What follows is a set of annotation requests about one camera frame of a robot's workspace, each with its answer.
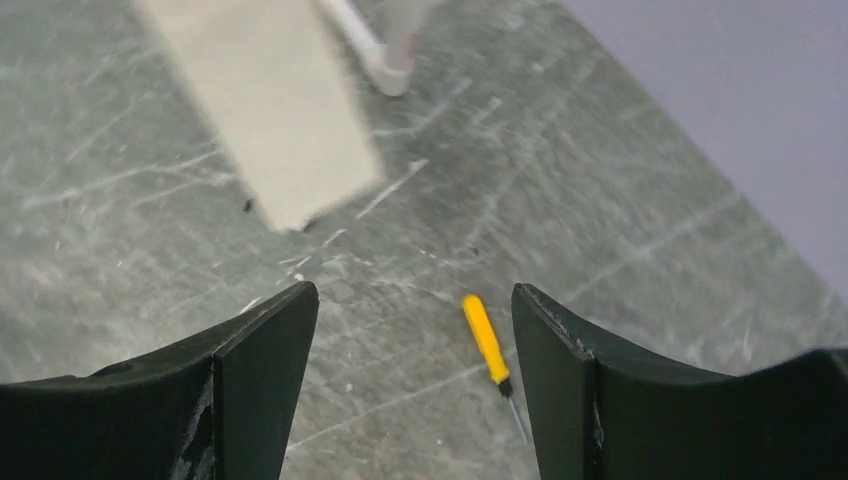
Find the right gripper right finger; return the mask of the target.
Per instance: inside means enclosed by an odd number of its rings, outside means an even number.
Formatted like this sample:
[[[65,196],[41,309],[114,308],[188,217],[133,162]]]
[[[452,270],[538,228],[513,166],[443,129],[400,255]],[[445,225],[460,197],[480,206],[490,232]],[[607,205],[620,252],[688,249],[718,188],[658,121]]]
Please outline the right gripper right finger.
[[[511,311],[544,479],[843,479],[847,352],[744,376],[664,357],[517,284]]]

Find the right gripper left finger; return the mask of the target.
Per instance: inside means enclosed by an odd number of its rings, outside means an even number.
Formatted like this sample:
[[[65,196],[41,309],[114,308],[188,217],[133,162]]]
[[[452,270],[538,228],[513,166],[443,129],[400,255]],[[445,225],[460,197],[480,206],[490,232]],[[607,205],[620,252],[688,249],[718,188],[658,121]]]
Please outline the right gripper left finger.
[[[276,479],[319,294],[298,282],[87,377],[1,388],[5,479]]]

